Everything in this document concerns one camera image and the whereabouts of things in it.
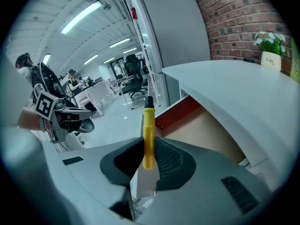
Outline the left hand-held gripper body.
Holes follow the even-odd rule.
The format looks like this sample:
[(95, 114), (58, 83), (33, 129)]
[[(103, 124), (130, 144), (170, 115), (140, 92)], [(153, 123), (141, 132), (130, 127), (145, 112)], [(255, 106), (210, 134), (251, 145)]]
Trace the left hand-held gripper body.
[(32, 109), (39, 116), (38, 125), (41, 130), (31, 132), (42, 141), (54, 144), (65, 142), (69, 133), (70, 108), (66, 107), (63, 99), (44, 89), (34, 89), (32, 96)]

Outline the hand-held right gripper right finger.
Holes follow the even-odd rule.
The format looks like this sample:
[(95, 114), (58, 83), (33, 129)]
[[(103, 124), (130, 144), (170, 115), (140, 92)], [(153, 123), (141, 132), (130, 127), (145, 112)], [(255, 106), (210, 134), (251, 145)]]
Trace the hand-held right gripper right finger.
[(156, 144), (188, 153), (195, 171), (180, 188), (157, 191), (141, 225), (251, 225), (273, 198), (265, 182), (221, 153), (166, 138)]

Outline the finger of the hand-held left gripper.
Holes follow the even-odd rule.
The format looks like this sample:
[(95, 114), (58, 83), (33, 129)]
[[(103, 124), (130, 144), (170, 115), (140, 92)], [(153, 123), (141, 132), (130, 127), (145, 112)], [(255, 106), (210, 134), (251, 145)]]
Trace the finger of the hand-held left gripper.
[(94, 124), (90, 119), (93, 113), (91, 110), (72, 108), (64, 108), (60, 112), (60, 127), (66, 129), (69, 133), (80, 132), (88, 133), (94, 130)]

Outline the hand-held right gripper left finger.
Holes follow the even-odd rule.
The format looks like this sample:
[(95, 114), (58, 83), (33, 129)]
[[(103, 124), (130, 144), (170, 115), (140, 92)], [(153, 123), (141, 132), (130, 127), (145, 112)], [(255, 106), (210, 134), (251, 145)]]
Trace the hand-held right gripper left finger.
[(131, 142), (59, 153), (16, 127), (4, 129), (4, 166), (46, 222), (134, 222), (130, 188), (113, 185), (101, 159)]

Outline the white wooden drawer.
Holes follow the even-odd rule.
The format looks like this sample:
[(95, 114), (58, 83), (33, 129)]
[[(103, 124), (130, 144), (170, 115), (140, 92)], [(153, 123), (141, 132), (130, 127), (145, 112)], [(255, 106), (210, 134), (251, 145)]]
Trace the white wooden drawer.
[(241, 166), (250, 166), (227, 130), (191, 96), (155, 115), (156, 136), (214, 150)]

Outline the yellow handled screwdriver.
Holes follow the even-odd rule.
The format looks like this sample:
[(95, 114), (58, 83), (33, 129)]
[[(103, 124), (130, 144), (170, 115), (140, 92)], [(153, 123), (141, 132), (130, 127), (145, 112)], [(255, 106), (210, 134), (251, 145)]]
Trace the yellow handled screwdriver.
[(153, 170), (155, 166), (155, 108), (152, 96), (147, 96), (143, 110), (143, 167)]

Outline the person's left forearm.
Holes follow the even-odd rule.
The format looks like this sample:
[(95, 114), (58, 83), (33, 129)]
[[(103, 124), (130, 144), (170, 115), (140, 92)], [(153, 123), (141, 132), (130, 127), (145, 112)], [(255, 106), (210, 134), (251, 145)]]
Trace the person's left forearm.
[(52, 131), (51, 124), (33, 110), (24, 107), (18, 119), (17, 125), (20, 128), (33, 131)]

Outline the white side table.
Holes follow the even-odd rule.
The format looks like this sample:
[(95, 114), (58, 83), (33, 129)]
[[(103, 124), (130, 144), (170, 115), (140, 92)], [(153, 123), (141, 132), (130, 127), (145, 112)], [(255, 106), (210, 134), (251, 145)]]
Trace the white side table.
[(100, 116), (103, 116), (103, 107), (113, 103), (113, 96), (106, 82), (102, 81), (76, 95), (75, 100), (79, 108), (91, 102)]

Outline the black mesh office chair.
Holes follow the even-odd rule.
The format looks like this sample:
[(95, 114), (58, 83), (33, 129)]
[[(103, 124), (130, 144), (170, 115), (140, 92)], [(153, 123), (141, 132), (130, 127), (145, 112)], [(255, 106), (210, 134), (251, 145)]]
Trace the black mesh office chair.
[(133, 98), (134, 94), (143, 92), (143, 76), (141, 75), (141, 61), (135, 54), (128, 55), (124, 64), (128, 77), (118, 80), (119, 95), (131, 94), (130, 98)]

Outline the white desk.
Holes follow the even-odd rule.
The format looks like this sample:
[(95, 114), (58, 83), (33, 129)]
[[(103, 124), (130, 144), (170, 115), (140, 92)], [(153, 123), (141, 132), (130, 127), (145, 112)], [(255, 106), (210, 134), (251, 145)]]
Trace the white desk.
[(163, 72), (202, 105), (230, 134), (250, 163), (276, 190), (300, 154), (300, 83), (265, 66), (210, 60)]

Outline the grey metal cabinet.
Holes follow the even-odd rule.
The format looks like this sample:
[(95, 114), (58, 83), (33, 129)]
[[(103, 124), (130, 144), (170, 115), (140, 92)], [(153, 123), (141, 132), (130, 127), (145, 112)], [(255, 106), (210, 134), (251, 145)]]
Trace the grey metal cabinet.
[(163, 68), (210, 59), (206, 27), (195, 0), (131, 0), (161, 105), (180, 99), (179, 82)]

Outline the potted white flower plant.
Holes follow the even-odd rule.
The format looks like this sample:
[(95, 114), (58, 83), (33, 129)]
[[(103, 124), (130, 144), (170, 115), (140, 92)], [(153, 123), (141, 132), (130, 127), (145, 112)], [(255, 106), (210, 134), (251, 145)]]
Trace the potted white flower plant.
[(261, 65), (278, 72), (282, 68), (282, 58), (289, 58), (289, 52), (283, 46), (286, 38), (282, 34), (260, 31), (255, 34), (254, 46), (262, 52)]

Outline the yellow-green drink bottle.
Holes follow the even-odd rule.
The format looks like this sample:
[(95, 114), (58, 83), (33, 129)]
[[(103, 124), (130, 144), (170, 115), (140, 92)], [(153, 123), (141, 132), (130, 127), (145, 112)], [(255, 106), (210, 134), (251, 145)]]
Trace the yellow-green drink bottle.
[(290, 77), (300, 83), (300, 53), (294, 38), (291, 38), (292, 66)]

